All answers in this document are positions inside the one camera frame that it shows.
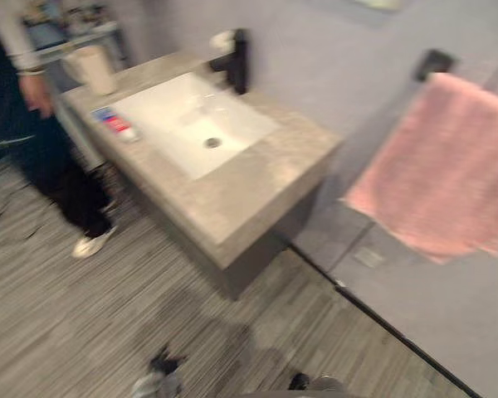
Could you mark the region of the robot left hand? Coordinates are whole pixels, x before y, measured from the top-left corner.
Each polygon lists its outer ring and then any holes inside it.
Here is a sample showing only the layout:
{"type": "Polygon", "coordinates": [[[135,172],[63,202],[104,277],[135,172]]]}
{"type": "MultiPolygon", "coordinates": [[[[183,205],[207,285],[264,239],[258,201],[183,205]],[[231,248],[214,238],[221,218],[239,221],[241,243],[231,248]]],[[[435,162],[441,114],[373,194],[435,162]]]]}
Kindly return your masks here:
{"type": "Polygon", "coordinates": [[[186,362],[187,356],[172,355],[164,346],[149,361],[148,373],[138,379],[133,387],[133,398],[179,397],[183,385],[177,371],[186,362]]]}

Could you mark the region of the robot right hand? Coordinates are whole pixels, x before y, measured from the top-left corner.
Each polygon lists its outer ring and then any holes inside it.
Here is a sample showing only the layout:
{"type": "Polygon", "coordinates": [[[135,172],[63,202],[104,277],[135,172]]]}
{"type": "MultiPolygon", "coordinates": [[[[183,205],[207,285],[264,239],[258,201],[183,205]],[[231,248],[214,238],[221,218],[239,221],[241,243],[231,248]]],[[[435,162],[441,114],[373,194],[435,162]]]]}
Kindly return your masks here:
{"type": "Polygon", "coordinates": [[[330,376],[319,376],[311,379],[305,373],[298,372],[290,380],[289,390],[326,392],[330,397],[347,397],[349,395],[344,384],[330,376]]]}

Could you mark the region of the person's hand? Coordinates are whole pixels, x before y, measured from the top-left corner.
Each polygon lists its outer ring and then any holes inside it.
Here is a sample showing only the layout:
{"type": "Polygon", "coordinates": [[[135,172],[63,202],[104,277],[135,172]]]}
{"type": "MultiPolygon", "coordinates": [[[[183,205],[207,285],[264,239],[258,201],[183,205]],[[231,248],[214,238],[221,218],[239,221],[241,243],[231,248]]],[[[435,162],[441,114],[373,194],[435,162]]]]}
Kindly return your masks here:
{"type": "Polygon", "coordinates": [[[18,84],[29,111],[37,111],[42,119],[53,115],[53,103],[43,73],[19,74],[18,84]]]}

